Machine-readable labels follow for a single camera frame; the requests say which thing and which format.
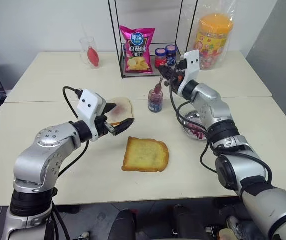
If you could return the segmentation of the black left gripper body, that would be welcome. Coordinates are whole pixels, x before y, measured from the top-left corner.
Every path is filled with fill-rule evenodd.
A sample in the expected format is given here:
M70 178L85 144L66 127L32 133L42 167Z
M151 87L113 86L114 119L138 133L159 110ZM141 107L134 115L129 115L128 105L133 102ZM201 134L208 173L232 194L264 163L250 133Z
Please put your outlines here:
M107 134L112 134L113 136L115 135L115 128L107 123L107 117L105 115L97 116L94 123L98 138Z

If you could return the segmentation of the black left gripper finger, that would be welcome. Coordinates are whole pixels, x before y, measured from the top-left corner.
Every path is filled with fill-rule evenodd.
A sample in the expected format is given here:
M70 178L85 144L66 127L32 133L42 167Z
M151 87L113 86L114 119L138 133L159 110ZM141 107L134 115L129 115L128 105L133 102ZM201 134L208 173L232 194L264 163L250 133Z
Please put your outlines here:
M105 107L104 107L104 110L103 110L103 114L107 114L109 113L110 111L112 111L115 107L117 106L117 104L115 103L106 103Z
M134 118L127 118L120 122L117 126L114 126L114 132L112 133L114 136L121 134L122 132L126 131L134 122Z

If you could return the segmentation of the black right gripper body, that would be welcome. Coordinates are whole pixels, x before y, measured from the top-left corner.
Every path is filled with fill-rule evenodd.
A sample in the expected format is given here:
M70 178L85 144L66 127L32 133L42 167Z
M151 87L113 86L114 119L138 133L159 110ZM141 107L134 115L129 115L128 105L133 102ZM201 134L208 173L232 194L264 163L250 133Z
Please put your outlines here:
M187 61L181 60L174 67L169 67L169 92L178 95L178 89L185 77Z

